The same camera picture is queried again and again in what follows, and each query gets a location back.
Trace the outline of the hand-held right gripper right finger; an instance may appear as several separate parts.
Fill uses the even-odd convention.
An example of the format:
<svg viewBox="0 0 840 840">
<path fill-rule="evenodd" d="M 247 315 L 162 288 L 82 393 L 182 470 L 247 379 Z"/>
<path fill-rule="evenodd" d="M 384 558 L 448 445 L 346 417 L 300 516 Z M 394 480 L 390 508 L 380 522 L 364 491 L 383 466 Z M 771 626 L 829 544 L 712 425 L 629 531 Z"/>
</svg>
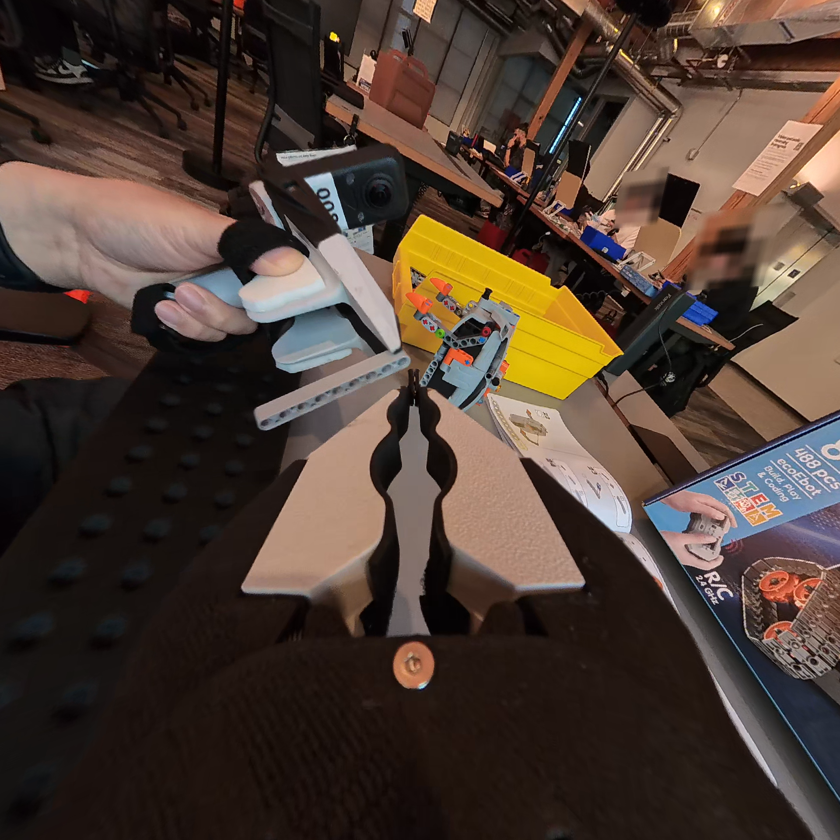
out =
<svg viewBox="0 0 840 840">
<path fill-rule="evenodd" d="M 433 635 L 466 635 L 490 609 L 585 586 L 525 461 L 497 436 L 420 388 L 427 473 L 438 488 L 420 604 Z"/>
</svg>

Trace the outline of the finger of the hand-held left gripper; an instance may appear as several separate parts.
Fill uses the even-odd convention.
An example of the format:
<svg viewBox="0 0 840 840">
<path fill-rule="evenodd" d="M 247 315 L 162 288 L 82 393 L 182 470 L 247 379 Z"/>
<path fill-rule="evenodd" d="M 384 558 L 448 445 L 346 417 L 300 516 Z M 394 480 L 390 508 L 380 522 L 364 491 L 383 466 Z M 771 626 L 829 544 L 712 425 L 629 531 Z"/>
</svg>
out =
<svg viewBox="0 0 840 840">
<path fill-rule="evenodd" d="M 384 350 L 400 351 L 402 336 L 393 305 L 343 232 L 306 234 L 297 225 L 289 225 L 288 229 L 308 248 L 309 262 L 324 285 L 322 290 L 288 304 L 288 317 L 345 303 L 352 307 Z"/>
</svg>

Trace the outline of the long grey holed beam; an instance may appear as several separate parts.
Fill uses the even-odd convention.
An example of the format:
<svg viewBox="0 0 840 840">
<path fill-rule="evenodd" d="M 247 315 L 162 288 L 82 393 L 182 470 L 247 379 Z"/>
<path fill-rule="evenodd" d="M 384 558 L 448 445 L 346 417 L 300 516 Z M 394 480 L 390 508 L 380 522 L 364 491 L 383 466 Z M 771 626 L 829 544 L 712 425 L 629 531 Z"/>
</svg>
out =
<svg viewBox="0 0 840 840">
<path fill-rule="evenodd" d="M 410 363 L 411 357 L 404 350 L 394 353 L 386 351 L 363 358 L 340 371 L 257 406 L 254 410 L 257 428 L 268 431 L 288 424 L 388 375 L 403 371 Z"/>
</svg>

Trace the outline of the grey desk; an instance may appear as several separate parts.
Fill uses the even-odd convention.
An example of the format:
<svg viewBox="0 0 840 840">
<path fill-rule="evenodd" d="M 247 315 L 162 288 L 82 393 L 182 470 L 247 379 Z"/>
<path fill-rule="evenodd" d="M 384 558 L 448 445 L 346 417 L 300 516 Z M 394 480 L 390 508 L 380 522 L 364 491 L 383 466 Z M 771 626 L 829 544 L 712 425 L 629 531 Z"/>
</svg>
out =
<svg viewBox="0 0 840 840">
<path fill-rule="evenodd" d="M 599 386 L 565 401 L 505 385 L 505 396 L 555 407 L 575 438 L 633 503 L 635 533 L 673 607 L 636 559 L 613 561 L 607 587 L 567 594 L 551 629 L 593 629 L 562 658 L 546 636 L 459 637 L 458 661 L 437 661 L 429 687 L 394 686 L 366 759 L 410 771 L 396 806 L 420 837 L 443 837 L 467 814 L 467 838 L 524 838 L 536 781 L 582 783 L 606 838 L 734 837 L 752 833 L 786 801 L 810 838 L 838 838 L 838 802 L 720 627 L 702 609 L 642 499 L 665 487 Z"/>
</svg>

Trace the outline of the person's left hand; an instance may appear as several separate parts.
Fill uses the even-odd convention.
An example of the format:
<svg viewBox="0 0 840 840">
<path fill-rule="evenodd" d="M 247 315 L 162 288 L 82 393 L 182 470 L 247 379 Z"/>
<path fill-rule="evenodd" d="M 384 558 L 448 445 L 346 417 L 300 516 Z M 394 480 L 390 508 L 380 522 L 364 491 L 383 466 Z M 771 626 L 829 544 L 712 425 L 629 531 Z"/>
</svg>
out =
<svg viewBox="0 0 840 840">
<path fill-rule="evenodd" d="M 131 308 L 144 288 L 225 263 L 264 277 L 306 250 L 261 220 L 235 222 L 181 196 L 122 180 L 9 161 L 1 167 L 3 289 L 95 291 Z"/>
</svg>

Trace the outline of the background wooden table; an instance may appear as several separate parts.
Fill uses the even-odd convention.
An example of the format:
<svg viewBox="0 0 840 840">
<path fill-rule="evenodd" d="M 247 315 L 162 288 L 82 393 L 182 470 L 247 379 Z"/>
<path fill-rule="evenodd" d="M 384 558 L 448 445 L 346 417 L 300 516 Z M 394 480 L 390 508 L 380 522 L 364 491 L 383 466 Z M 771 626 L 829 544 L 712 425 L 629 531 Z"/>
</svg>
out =
<svg viewBox="0 0 840 840">
<path fill-rule="evenodd" d="M 404 159 L 406 175 L 441 193 L 473 196 L 493 207 L 500 207 L 504 196 L 491 188 L 459 157 L 445 152 L 435 138 L 423 129 L 397 117 L 382 106 L 366 102 L 356 108 L 337 96 L 331 96 L 327 113 L 357 134 L 375 143 L 389 144 Z"/>
</svg>

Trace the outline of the open instruction booklet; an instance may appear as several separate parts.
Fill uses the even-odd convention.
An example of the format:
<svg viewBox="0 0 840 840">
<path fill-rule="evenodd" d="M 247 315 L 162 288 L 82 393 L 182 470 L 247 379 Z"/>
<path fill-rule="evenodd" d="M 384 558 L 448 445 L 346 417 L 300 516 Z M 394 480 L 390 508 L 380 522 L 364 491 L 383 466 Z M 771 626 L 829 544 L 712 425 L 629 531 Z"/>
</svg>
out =
<svg viewBox="0 0 840 840">
<path fill-rule="evenodd" d="M 485 395 L 484 404 L 502 438 L 521 457 L 533 460 L 615 532 L 672 602 L 653 557 L 631 533 L 634 517 L 627 494 L 576 440 L 560 412 L 490 392 Z"/>
</svg>

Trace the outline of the brown leather bag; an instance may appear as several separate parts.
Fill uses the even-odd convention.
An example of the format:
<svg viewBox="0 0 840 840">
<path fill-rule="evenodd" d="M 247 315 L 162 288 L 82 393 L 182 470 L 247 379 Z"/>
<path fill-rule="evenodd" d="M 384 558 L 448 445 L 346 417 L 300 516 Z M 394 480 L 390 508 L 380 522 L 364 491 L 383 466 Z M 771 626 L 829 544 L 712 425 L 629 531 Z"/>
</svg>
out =
<svg viewBox="0 0 840 840">
<path fill-rule="evenodd" d="M 371 102 L 422 130 L 435 92 L 436 86 L 420 60 L 396 49 L 378 54 Z"/>
</svg>

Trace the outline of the black office chair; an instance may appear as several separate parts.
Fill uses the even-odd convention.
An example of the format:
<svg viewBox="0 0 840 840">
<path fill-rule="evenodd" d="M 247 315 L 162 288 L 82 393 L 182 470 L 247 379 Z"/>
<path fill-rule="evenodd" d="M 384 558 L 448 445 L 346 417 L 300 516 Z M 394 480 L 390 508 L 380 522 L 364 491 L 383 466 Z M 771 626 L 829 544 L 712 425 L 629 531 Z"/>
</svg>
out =
<svg viewBox="0 0 840 840">
<path fill-rule="evenodd" d="M 325 110 L 320 60 L 320 6 L 304 1 L 245 5 L 245 21 L 266 43 L 268 100 L 255 159 L 279 151 L 342 145 L 345 128 Z"/>
</svg>

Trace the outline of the black studded pad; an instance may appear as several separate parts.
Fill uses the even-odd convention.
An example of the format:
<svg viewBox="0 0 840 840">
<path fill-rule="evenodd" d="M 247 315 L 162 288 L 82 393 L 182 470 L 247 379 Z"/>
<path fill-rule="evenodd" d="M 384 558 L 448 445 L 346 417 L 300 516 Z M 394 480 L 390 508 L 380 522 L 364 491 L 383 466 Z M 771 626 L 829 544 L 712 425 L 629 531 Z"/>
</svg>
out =
<svg viewBox="0 0 840 840">
<path fill-rule="evenodd" d="M 2 558 L 2 838 L 29 838 L 186 566 L 279 471 L 267 343 L 159 353 Z"/>
</svg>

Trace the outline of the black floor stand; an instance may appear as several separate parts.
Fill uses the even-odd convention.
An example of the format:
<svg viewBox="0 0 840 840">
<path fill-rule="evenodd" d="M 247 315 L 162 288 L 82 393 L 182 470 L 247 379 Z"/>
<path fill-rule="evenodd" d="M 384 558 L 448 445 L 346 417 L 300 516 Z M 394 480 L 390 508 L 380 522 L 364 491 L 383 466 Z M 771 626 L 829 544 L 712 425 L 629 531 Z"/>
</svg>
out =
<svg viewBox="0 0 840 840">
<path fill-rule="evenodd" d="M 235 3 L 233 1 L 222 1 L 220 3 L 212 149 L 210 152 L 187 149 L 182 153 L 184 173 L 205 186 L 222 192 L 235 188 L 242 176 L 240 167 L 226 163 L 224 159 L 224 134 L 234 8 Z"/>
</svg>

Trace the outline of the yellow plastic bin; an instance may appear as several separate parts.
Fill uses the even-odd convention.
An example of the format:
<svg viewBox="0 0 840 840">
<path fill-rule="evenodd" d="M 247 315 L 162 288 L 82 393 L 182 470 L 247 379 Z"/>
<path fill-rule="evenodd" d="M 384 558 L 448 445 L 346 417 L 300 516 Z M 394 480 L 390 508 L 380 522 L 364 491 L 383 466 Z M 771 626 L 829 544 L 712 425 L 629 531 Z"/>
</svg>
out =
<svg viewBox="0 0 840 840">
<path fill-rule="evenodd" d="M 395 252 L 392 286 L 403 342 L 426 352 L 436 352 L 442 341 L 415 320 L 406 301 L 414 277 L 423 277 L 418 292 L 432 300 L 430 312 L 448 329 L 456 315 L 436 301 L 430 279 L 451 284 L 450 295 L 462 305 L 489 288 L 493 301 L 519 315 L 506 382 L 564 399 L 623 353 L 568 288 L 554 288 L 537 271 L 420 216 Z"/>
</svg>

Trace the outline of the dark computer monitor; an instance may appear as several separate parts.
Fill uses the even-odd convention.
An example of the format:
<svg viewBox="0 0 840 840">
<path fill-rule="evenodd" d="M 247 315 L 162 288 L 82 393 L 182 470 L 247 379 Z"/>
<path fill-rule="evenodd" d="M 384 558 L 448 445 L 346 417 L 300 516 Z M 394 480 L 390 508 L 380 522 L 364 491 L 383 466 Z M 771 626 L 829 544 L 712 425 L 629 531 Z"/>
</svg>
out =
<svg viewBox="0 0 840 840">
<path fill-rule="evenodd" d="M 696 302 L 692 295 L 678 287 L 664 287 L 617 337 L 617 346 L 623 353 L 605 367 L 604 373 L 621 375 L 629 371 L 660 343 L 664 333 Z"/>
</svg>

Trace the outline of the blue toy set box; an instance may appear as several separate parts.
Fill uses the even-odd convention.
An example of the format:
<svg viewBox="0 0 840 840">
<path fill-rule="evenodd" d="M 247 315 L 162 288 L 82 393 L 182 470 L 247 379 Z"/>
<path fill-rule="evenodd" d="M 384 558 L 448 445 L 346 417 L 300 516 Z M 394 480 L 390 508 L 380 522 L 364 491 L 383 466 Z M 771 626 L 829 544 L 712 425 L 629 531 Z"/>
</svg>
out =
<svg viewBox="0 0 840 840">
<path fill-rule="evenodd" d="M 836 412 L 644 502 L 835 795 L 838 439 Z"/>
</svg>

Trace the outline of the black flat screen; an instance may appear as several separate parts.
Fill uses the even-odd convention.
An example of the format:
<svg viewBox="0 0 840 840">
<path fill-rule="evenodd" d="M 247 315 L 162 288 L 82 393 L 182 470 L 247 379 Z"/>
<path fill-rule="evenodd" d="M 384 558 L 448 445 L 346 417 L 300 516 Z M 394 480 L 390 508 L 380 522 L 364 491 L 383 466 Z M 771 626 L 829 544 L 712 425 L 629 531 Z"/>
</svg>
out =
<svg viewBox="0 0 840 840">
<path fill-rule="evenodd" d="M 658 216 L 666 222 L 682 228 L 699 190 L 700 184 L 698 182 L 669 172 L 665 179 Z"/>
</svg>

